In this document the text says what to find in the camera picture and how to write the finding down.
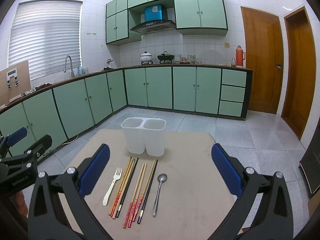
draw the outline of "white pot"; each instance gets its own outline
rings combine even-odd
[[[152,54],[147,53],[146,51],[140,55],[141,62],[152,61]]]

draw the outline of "pot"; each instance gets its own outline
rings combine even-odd
[[[146,51],[140,55],[141,62],[150,62],[152,61],[152,54],[147,53]]]
[[[167,51],[165,51],[164,53],[161,53],[160,55],[158,55],[158,59],[160,61],[173,60],[174,59],[174,55],[171,55]]]

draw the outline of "blue box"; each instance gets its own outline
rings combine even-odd
[[[150,6],[144,9],[144,21],[152,20],[167,20],[168,14],[167,9],[165,9],[161,4]]]

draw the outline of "metal spoon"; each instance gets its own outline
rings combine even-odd
[[[158,187],[158,192],[157,192],[157,196],[156,196],[156,200],[155,203],[153,205],[153,211],[152,211],[152,216],[155,217],[157,214],[157,210],[158,210],[158,203],[159,203],[159,195],[160,195],[160,188],[161,188],[161,184],[163,182],[165,182],[167,180],[167,174],[165,173],[161,173],[158,176],[158,181],[159,181],[159,187]]]

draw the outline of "chopsticks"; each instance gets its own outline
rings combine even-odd
[[[138,221],[137,221],[138,224],[141,223],[141,219],[142,219],[142,216],[143,216],[143,211],[144,211],[144,209],[146,207],[146,204],[147,204],[147,200],[148,200],[149,192],[150,192],[150,189],[151,189],[153,177],[155,176],[157,164],[158,164],[158,160],[156,161],[155,168],[153,169],[153,173],[152,173],[152,176],[151,176],[151,179],[150,179],[150,183],[149,183],[149,187],[148,187],[148,190],[147,190],[147,193],[146,193],[146,197],[144,198],[144,201],[143,201],[143,204],[142,204],[141,212],[140,212],[140,215],[139,215]]]
[[[135,214],[135,209],[136,209],[136,206],[137,206],[138,197],[139,197],[139,194],[140,194],[140,190],[141,190],[141,186],[142,186],[142,182],[143,182],[144,173],[146,171],[146,168],[147,168],[147,163],[144,163],[143,171],[142,171],[142,174],[141,174],[141,177],[140,177],[140,181],[139,181],[138,190],[136,192],[136,196],[134,198],[134,203],[133,203],[133,206],[132,206],[132,213],[131,213],[131,217],[130,217],[129,224],[128,224],[129,228],[131,227],[131,224],[132,224],[132,221],[133,221],[133,217],[134,217],[134,214]]]
[[[148,183],[149,183],[149,180],[150,180],[150,176],[151,176],[153,167],[155,166],[155,163],[156,163],[156,159],[153,160],[151,169],[150,169],[149,174],[148,174],[148,177],[147,177],[146,185],[145,185],[145,187],[144,187],[144,189],[143,189],[143,191],[142,191],[142,193],[141,193],[141,196],[140,196],[140,199],[139,199],[139,203],[138,203],[137,208],[136,208],[136,211],[135,211],[135,213],[134,213],[134,217],[133,217],[133,220],[132,220],[133,222],[135,222],[136,217],[137,217],[137,215],[138,215],[139,208],[140,208],[141,202],[142,202],[142,200],[143,200],[143,196],[144,196],[144,194],[145,194],[145,192],[146,192],[146,189],[147,189],[147,186],[148,186]]]
[[[129,170],[130,170],[131,163],[132,163],[133,161],[134,161],[134,159],[133,159],[132,157],[130,157],[129,162],[128,162],[128,165],[127,165],[127,167],[125,168],[125,172],[124,172],[124,176],[122,177],[122,181],[121,181],[121,183],[119,184],[119,187],[118,187],[118,190],[117,190],[117,194],[116,194],[116,196],[115,196],[115,198],[114,198],[114,200],[113,200],[113,202],[112,202],[112,205],[111,205],[111,207],[110,207],[110,210],[109,210],[109,215],[110,215],[110,216],[113,216],[113,213],[114,213],[114,211],[115,211],[115,209],[116,209],[116,206],[117,206],[118,201],[119,201],[119,197],[120,197],[121,192],[122,192],[123,187],[124,187],[124,183],[125,183],[125,181],[126,181],[126,178],[127,178],[127,176],[128,176]]]
[[[138,188],[138,185],[139,185],[139,181],[140,181],[140,178],[141,178],[141,174],[142,174],[143,168],[144,168],[144,163],[143,163],[143,165],[141,166],[141,169],[140,169],[138,180],[137,180],[136,186],[134,188],[134,192],[133,192],[133,195],[132,195],[132,198],[131,198],[131,201],[130,201],[130,205],[129,205],[129,208],[128,208],[128,211],[127,211],[127,216],[125,217],[125,220],[124,220],[124,223],[123,223],[123,228],[127,227],[127,222],[128,222],[128,219],[129,219],[129,215],[130,215],[130,211],[131,211],[132,204],[133,204],[133,201],[134,201],[134,197],[135,197],[136,192],[137,192],[137,188]]]
[[[114,210],[113,215],[112,215],[112,218],[113,218],[113,219],[115,219],[116,217],[119,217],[120,210],[121,210],[122,204],[123,204],[123,202],[124,202],[125,196],[127,195],[127,191],[128,191],[128,188],[129,188],[129,185],[130,185],[132,176],[133,176],[133,174],[134,174],[134,171],[135,171],[135,169],[136,169],[138,160],[139,160],[139,158],[137,158],[136,162],[134,163],[134,159],[133,159],[133,162],[131,163],[130,171],[129,171],[128,176],[127,176],[127,179],[125,180],[125,183],[124,183],[124,190],[121,192],[121,195],[120,195],[120,197],[119,197],[119,200],[120,200],[120,201],[118,201],[118,204],[117,204],[117,206],[116,206],[116,209]]]

